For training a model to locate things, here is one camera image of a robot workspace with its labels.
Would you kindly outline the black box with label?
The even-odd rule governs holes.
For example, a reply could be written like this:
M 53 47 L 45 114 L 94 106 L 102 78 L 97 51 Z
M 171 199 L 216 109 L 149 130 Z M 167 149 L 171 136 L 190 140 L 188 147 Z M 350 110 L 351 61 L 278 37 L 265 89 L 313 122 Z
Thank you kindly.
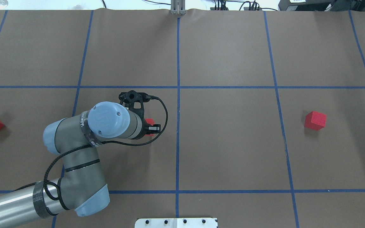
M 325 11 L 332 0 L 280 0 L 280 11 Z

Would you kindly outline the white pedestal column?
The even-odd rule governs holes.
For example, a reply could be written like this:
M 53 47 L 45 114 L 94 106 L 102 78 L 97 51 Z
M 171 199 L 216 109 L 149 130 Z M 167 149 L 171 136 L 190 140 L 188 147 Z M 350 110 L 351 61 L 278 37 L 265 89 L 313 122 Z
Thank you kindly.
M 135 228 L 218 228 L 217 218 L 142 218 Z

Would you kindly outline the aluminium frame post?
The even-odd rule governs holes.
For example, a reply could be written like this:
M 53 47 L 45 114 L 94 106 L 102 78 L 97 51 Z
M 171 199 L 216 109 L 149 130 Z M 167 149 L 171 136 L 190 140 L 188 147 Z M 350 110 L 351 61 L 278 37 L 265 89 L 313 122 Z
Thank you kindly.
M 186 14 L 186 1 L 185 0 L 171 0 L 170 1 L 170 13 L 172 15 L 185 15 Z

